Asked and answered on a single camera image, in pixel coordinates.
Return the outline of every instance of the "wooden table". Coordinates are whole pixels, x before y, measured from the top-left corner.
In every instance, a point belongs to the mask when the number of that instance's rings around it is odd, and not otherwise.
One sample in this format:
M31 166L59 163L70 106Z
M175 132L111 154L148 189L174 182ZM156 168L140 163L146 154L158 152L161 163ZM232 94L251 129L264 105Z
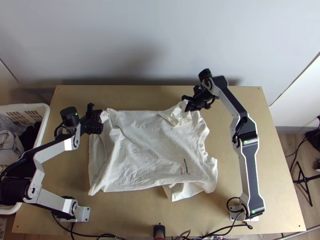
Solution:
M192 95L192 86L57 86L42 143L53 140L60 124L60 110L75 106L80 116L89 102L95 109L165 110ZM287 163L260 87L230 87L257 123L260 149L257 154L260 193L266 211L253 230L237 227L230 234L264 234L304 231L305 225ZM65 152L44 163L45 189L61 196L74 196L82 206L90 206L90 220L77 223L74 231L84 234L113 233L118 236L151 236L153 225L166 226L167 236L191 229L203 235L231 224L226 201L240 196L238 157L232 149L229 126L231 115L216 100L210 110L202 110L210 134L205 145L218 159L218 185L211 194L200 193L189 199L170 202L162 187L131 192L98 192L88 196L88 135L81 138L76 151ZM17 212L13 232L68 234L52 219L49 211L23 204Z

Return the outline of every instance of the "laundry basket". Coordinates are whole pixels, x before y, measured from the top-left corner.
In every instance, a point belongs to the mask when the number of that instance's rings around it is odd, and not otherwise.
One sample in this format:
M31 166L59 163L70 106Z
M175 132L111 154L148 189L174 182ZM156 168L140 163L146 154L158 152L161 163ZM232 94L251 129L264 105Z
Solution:
M0 106L0 113L8 116L14 122L20 122L28 126L29 123L42 122L34 148L41 145L42 137L48 122L50 107L44 103L36 104L12 104ZM0 204L0 214L10 215L19 210L22 203L17 202L14 206L5 206Z

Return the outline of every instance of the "gray cloth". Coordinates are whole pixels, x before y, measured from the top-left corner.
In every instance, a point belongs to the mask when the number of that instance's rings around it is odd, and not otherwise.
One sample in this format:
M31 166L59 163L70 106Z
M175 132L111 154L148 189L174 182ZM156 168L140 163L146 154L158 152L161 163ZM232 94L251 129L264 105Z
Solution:
M24 149L17 133L8 130L0 132L0 164L10 165L23 154Z
M8 130L12 133L21 135L26 130L26 128L27 127L22 125L21 123L13 122L6 115L0 114L0 131Z

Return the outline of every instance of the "white t-shirt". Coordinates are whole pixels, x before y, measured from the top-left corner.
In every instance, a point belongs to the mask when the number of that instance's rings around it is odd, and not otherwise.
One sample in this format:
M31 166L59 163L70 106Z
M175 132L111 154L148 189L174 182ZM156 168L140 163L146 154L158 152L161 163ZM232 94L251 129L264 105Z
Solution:
M186 105L104 111L103 132L89 138L89 195L163 186L177 201L213 192L218 171L217 160L204 148L209 129L199 111L184 111Z

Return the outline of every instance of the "cable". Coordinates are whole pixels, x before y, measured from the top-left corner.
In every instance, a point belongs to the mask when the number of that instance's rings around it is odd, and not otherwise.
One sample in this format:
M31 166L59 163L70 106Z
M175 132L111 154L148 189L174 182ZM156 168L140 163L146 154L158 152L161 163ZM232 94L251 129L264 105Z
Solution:
M246 226L246 227L249 228L249 229L253 229L253 227L252 227L251 225L249 225L246 221L244 221L243 224L237 224L237 225L235 225L236 220L238 219L238 217L240 216L240 214L242 214L242 213L244 212L243 209L240 209L240 210L237 210L237 211L230 210L229 202L230 202L232 199L236 199L236 198L237 198L237 199L240 199L239 197L230 198L230 199L227 201L227 204L226 204L227 209L228 209L230 212L238 212L238 215L237 215L236 218L234 219L232 225L226 226L226 227L223 227L223 228L220 228L220 229L218 229L218 230L216 230L216 231L213 231L213 232L211 232L211 233L208 233L207 235L198 236L198 237L193 238L193 239L189 239L189 238L188 238L188 236L190 235L190 231L191 231L191 230L188 230L188 231L185 231L185 232L183 232L182 234L180 234L180 236L178 236L178 237L176 237L176 238L171 238L171 239L172 239L172 240L180 240L180 239L181 239L181 240L199 240L199 239L201 240L201 239L204 239L204 238L207 238L207 237L212 237L212 236L225 236L225 235L228 235L234 227ZM228 228L229 228L229 230L228 230L227 232L225 232L224 234L216 234L217 232L220 232L220 231L222 231L222 230L224 230L224 229L228 229Z
M300 144L298 145L298 147L297 147L297 149L296 149L296 151L295 151L294 159L292 160L291 165L290 165L290 172L291 172L291 170L292 170L292 167L293 167L294 162L296 161L296 158L297 158L297 155L298 155L298 150L299 150L300 146L301 146L305 141L306 141L306 137L304 137L304 139L300 142Z
M100 238L104 237L104 238L117 238L119 240L126 240L125 238L121 238L118 237L116 235L113 234L109 234L109 233L105 233L105 234L101 234L101 235L87 235L87 234L81 234L81 233L77 233L73 231L73 227L75 225L75 222L72 223L71 225L71 230L65 228L64 226L61 225L61 223L59 223L59 221L56 219L56 217L52 214L53 219L56 221L56 223L65 231L69 232L71 234L71 238L72 240L74 240L73 235L78 235L81 237L87 237L87 238L97 238L97 240L99 240Z
M64 128L65 130L67 130L67 132L68 132L69 134L71 134L70 130L69 130L67 127L63 126L62 124L63 124L63 122L60 123L60 125L57 126L56 129L54 130L54 137L57 136L57 133L58 133L58 129L59 129L59 128Z
M298 145L297 149L296 149L292 154L289 154L289 155L285 156L285 157L287 158L287 157L290 157L290 156L294 155L294 159L292 160L291 165L290 165L290 172L291 172L291 170L292 170L292 167L293 167L293 165L294 165L294 162L296 161L296 158L297 158L297 155L298 155L298 150L299 150L300 146L301 146L304 142L306 142L306 141L307 141L307 139L306 139L306 137L304 137L303 140L302 140L302 141L300 142L300 144Z
M191 232L191 229L189 229L188 231L185 231L183 232L182 234L180 234L178 237L176 238L173 238L171 237L172 240L180 240L180 238L183 238L182 240L184 239L189 239L188 236L190 235L190 232Z
M233 197L233 198L230 198L228 201L227 201L227 209L230 211L230 212L243 212L243 210L242 209L239 209L239 210L236 210L236 211L233 211L233 210L231 210L230 209L230 207L229 207L229 202L232 200L232 199L240 199L239 197Z
M73 237L73 227L74 227L75 224L76 224L76 223L73 222L73 223L71 224L71 229L70 229L70 235L71 235L72 240L74 240L74 237Z
M234 225L234 224L236 223L236 220L237 220L238 217L240 216L240 214L242 214L242 212L239 212L239 213L238 213L238 215L236 216L236 218L233 220L233 223L232 223L231 226L227 226L227 227L224 227L224 228L220 228L220 229L218 229L218 230L216 230L216 231L214 231L214 232L211 232L211 233L209 233L209 234L207 234L207 235L201 236L201 238L204 239L204 238L211 237L211 236L225 236L225 235L228 235L229 232L231 232L231 230L232 230L234 227L238 227L238 226L247 226L249 229L253 228L251 225L247 224L246 222L245 222L245 224ZM224 234L215 234L215 233L220 232L220 231L222 231L222 230L224 230L224 229L226 229L226 228L229 228L229 230L228 230L226 233L224 233Z

